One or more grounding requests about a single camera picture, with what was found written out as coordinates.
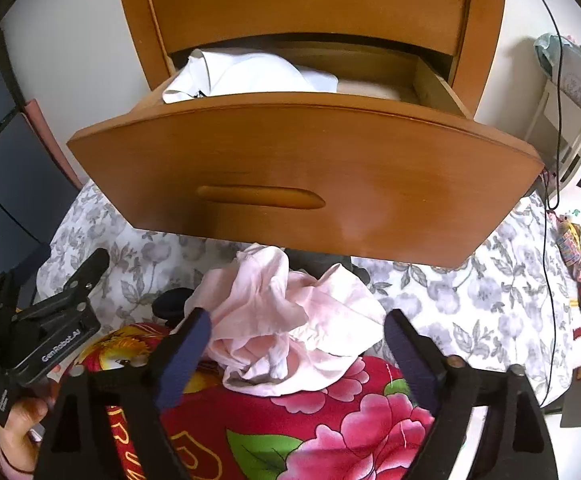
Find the person's left hand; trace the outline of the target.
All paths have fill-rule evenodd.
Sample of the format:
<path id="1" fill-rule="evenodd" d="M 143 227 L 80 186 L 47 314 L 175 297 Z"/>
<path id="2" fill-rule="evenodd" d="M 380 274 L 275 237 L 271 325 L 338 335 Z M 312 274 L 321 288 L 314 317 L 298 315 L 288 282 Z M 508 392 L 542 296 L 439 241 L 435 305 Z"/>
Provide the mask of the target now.
<path id="1" fill-rule="evenodd" d="M 23 398 L 12 406 L 5 426 L 0 426 L 0 464 L 7 479 L 32 479 L 39 445 L 29 432 L 46 414 L 48 404 L 39 398 Z"/>

